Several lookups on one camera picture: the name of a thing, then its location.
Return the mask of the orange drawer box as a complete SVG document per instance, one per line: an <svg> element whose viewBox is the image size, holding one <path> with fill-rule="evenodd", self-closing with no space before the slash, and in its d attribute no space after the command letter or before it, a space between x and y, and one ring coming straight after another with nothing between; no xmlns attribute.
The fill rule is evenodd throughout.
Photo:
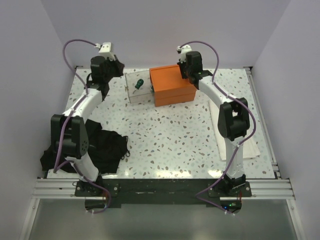
<svg viewBox="0 0 320 240"><path fill-rule="evenodd" d="M197 89L188 79L182 78L177 64L150 68L149 74L155 107L192 102L195 99Z"/></svg>

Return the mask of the clear plastic drawer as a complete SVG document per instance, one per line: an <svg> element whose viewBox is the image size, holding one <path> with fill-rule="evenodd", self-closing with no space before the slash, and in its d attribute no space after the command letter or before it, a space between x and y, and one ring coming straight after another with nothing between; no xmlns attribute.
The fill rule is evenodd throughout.
<svg viewBox="0 0 320 240"><path fill-rule="evenodd" d="M131 104L154 102L154 89L149 69L126 73L124 76L126 92Z"/></svg>

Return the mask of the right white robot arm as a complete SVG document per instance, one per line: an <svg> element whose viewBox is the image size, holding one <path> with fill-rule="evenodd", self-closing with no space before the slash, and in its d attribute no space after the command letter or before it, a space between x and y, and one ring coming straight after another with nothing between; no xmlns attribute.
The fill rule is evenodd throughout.
<svg viewBox="0 0 320 240"><path fill-rule="evenodd" d="M233 197L246 184L243 143L250 128L248 101L223 90L215 82L213 73L203 69L202 55L198 51L193 51L189 46L179 46L177 53L180 54L177 64L181 77L189 80L219 108L217 129L225 142L226 168L221 179L211 188Z"/></svg>

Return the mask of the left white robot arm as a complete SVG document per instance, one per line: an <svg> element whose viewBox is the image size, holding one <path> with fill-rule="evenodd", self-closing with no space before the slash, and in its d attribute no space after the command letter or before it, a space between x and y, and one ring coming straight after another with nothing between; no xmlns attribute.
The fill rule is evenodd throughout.
<svg viewBox="0 0 320 240"><path fill-rule="evenodd" d="M90 144L86 122L108 95L112 78L124 75L124 67L116 55L93 57L90 60L91 72L79 99L62 114L54 114L50 120L51 146L55 152L53 172L62 168L60 157L64 157L78 173L79 179L88 181L85 189L92 196L99 196L104 184L97 180L100 172L88 153Z"/></svg>

